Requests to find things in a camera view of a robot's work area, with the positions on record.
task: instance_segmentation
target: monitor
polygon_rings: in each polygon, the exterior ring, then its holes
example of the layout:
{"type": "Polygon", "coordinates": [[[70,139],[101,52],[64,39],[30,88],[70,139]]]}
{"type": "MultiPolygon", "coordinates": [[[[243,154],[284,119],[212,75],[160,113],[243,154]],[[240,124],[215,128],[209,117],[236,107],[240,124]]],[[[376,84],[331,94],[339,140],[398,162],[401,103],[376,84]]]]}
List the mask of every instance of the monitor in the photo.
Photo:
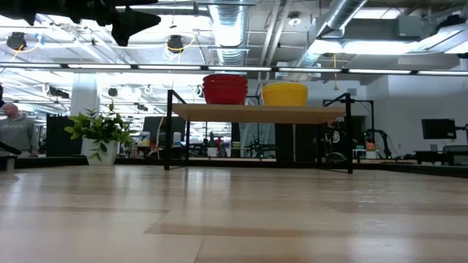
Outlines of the monitor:
{"type": "Polygon", "coordinates": [[[425,140],[456,139],[456,127],[453,119],[426,119],[423,123],[425,140]]]}
{"type": "MultiPolygon", "coordinates": [[[[172,125],[172,133],[180,132],[181,133],[181,141],[185,141],[185,128],[186,128],[186,121],[182,117],[172,117],[173,125],[172,125]]],[[[145,117],[145,122],[143,124],[143,131],[150,132],[150,142],[156,142],[157,139],[157,132],[159,128],[159,123],[161,122],[161,117],[145,117]]],[[[159,131],[159,143],[165,142],[166,138],[166,118],[162,121],[161,131],[159,131]]]]}

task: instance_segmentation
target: pillar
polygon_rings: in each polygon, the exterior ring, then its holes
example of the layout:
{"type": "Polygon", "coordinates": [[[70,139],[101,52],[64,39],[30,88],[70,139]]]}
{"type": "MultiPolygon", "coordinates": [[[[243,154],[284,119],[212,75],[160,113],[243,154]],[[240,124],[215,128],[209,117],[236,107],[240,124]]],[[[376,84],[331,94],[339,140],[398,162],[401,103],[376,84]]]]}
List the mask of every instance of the pillar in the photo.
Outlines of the pillar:
{"type": "Polygon", "coordinates": [[[97,85],[97,74],[75,73],[73,76],[70,115],[86,114],[86,109],[99,111],[100,102],[101,88],[97,85]]]}

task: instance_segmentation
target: wooden floor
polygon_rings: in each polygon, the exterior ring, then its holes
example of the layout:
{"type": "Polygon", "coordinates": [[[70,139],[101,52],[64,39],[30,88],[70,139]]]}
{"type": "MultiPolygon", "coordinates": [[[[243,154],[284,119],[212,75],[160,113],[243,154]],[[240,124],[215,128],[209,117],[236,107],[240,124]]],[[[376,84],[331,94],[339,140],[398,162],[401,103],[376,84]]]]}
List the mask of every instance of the wooden floor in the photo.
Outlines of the wooden floor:
{"type": "Polygon", "coordinates": [[[3,172],[0,262],[468,262],[468,180],[139,166],[3,172]]]}

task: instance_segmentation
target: man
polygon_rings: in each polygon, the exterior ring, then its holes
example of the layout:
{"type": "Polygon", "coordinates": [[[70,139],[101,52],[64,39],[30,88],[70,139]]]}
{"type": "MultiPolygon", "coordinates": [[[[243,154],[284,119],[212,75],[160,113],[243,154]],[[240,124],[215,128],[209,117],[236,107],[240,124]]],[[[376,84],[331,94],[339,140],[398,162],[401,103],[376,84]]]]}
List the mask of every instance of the man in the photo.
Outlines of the man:
{"type": "MultiPolygon", "coordinates": [[[[0,120],[0,142],[22,151],[21,156],[37,156],[39,142],[33,120],[21,116],[14,104],[4,105],[3,110],[7,118],[0,120]]],[[[8,154],[0,148],[0,155],[8,154]]]]}

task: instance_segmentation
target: gray shirt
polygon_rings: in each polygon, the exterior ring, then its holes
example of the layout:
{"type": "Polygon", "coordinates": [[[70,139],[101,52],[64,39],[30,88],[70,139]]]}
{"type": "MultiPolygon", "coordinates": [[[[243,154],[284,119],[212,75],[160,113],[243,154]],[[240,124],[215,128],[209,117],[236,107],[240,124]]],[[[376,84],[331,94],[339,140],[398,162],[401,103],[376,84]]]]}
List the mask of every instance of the gray shirt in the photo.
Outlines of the gray shirt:
{"type": "Polygon", "coordinates": [[[24,116],[17,120],[0,120],[0,142],[21,151],[28,151],[31,147],[38,150],[39,139],[33,120],[24,116]]]}

